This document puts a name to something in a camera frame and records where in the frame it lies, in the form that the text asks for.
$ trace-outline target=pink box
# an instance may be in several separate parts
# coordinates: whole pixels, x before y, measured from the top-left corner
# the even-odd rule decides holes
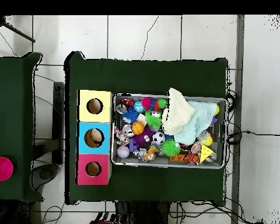
[[[86,166],[90,162],[97,162],[100,173],[97,176],[90,176],[86,172]],[[78,185],[108,185],[111,174],[111,163],[109,155],[76,155],[76,165],[78,164]]]

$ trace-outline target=blue box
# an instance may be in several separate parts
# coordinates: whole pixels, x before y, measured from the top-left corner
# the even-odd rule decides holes
[[[84,140],[86,132],[90,129],[99,129],[103,135],[103,143],[97,148],[89,147]],[[79,150],[80,154],[109,155],[110,154],[110,123],[80,122],[79,123]]]

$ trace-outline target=white ball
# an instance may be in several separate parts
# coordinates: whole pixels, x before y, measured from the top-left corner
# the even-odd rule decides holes
[[[120,146],[117,149],[117,155],[119,158],[122,158],[122,159],[127,158],[130,155],[130,150],[126,146]]]
[[[156,134],[152,136],[152,142],[156,145],[161,145],[165,141],[164,133],[157,131]]]

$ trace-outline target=green spiky ball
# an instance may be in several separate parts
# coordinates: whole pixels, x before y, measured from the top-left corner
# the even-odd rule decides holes
[[[153,131],[158,131],[160,129],[162,120],[161,117],[157,118],[155,116],[151,116],[151,111],[148,110],[145,112],[145,120]]]
[[[172,139],[164,141],[161,147],[166,156],[176,156],[181,151],[181,148],[176,147],[175,141]]]

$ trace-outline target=green table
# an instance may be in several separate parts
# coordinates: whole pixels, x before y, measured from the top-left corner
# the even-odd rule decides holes
[[[12,176],[0,181],[0,199],[41,201],[30,186],[33,140],[33,68],[39,53],[0,58],[0,156],[14,164]]]
[[[68,109],[65,112],[67,202],[214,200],[222,205],[224,168],[162,169],[113,165],[108,185],[75,185],[76,91],[166,95],[167,89],[173,87],[185,96],[225,98],[226,66],[225,58],[207,62],[86,60],[80,52],[70,53],[64,67],[65,109]]]

